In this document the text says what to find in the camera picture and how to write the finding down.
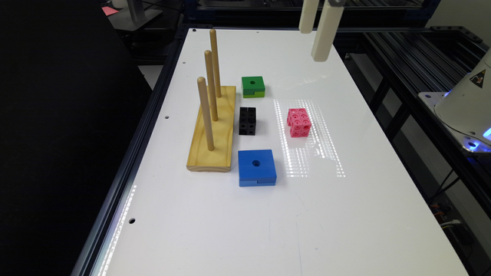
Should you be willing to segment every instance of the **green block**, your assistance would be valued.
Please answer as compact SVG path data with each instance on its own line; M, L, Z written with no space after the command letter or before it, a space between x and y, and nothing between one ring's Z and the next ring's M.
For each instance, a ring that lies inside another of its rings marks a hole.
M266 91L264 85L264 80L262 77L242 77L242 94L243 95L254 95L255 92Z
M255 92L253 95L245 95L245 94L243 94L244 99L250 98L250 97L264 97L264 95L265 95L264 91Z

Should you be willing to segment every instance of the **blue square block with hole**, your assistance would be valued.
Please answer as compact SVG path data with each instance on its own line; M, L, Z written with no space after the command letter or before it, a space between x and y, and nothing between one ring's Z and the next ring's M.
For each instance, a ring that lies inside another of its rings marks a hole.
M274 186L276 168L270 149L239 151L239 186Z

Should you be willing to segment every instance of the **pink block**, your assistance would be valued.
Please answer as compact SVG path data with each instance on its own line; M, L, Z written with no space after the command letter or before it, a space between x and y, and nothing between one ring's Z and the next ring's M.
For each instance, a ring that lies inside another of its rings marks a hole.
M300 137L301 134L302 134L301 131L295 131L293 130L293 127L290 129L290 136L292 138Z
M302 128L303 128L302 120L300 119L293 120L292 129L294 131L300 131L302 130Z
M302 120L302 129L303 130L310 130L311 127L312 127L312 123L310 122L309 119L303 119Z
M294 138L307 137L312 127L305 108L290 108L286 123L289 127L292 127L290 129L290 136Z
M293 114L298 114L298 108L290 108L288 110L288 115L291 116Z

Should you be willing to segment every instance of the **white tabletop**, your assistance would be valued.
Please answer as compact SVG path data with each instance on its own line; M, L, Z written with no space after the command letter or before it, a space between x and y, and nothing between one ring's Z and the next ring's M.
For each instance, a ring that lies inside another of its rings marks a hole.
M217 35L236 122L256 107L256 135L235 125L228 173L186 169L210 49L209 30L190 31L95 274L467 275L334 48L316 63L315 33ZM264 77L264 98L242 98L245 76ZM294 107L308 111L308 138L289 136ZM239 187L237 151L250 149L272 150L276 186Z

